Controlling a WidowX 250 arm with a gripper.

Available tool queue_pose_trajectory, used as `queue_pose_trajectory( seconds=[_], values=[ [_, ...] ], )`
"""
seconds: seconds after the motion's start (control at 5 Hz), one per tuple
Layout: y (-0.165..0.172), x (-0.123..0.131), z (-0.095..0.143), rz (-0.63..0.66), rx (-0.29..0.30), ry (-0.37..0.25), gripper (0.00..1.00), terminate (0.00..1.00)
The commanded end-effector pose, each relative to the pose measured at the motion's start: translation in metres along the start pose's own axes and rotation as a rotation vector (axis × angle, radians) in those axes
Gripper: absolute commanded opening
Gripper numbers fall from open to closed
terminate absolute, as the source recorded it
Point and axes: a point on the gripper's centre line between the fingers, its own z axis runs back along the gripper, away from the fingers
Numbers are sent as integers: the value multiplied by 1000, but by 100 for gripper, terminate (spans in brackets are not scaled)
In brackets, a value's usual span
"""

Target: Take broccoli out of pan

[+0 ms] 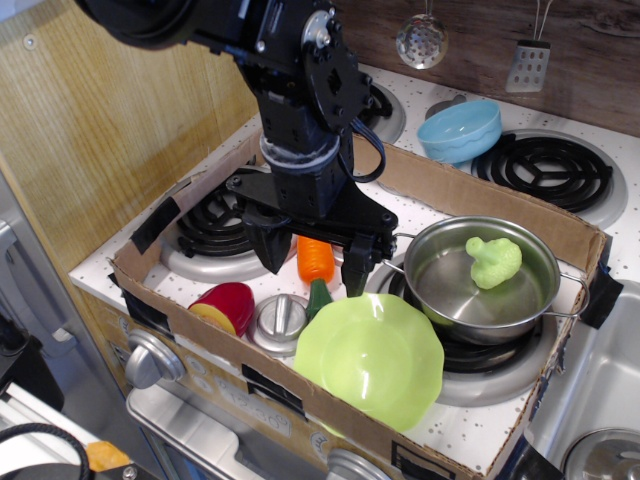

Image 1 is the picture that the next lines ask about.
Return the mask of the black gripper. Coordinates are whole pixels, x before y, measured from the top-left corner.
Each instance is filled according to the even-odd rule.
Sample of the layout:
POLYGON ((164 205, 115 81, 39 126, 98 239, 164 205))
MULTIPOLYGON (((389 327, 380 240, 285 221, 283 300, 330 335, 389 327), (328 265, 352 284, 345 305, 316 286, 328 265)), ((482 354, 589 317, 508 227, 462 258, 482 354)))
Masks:
POLYGON ((397 216, 370 197, 354 172, 350 130, 328 135, 302 153, 259 137, 267 172, 232 175, 246 236, 261 264, 277 274, 303 235, 343 247, 342 283, 348 297, 364 292, 368 277, 395 253, 397 216))

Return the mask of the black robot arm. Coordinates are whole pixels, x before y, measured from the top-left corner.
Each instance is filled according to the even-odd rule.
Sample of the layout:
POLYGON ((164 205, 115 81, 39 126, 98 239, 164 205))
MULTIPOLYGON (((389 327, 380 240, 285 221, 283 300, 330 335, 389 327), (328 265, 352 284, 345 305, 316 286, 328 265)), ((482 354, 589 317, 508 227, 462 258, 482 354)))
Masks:
POLYGON ((392 257, 398 220, 361 185, 380 169, 354 171, 353 138, 383 143, 361 120, 371 78, 346 46, 329 1, 84 1, 81 10, 118 41, 160 50, 195 43, 233 57, 255 96, 265 173, 238 174, 236 196, 247 238, 277 272, 294 236, 340 246, 349 296, 392 257))

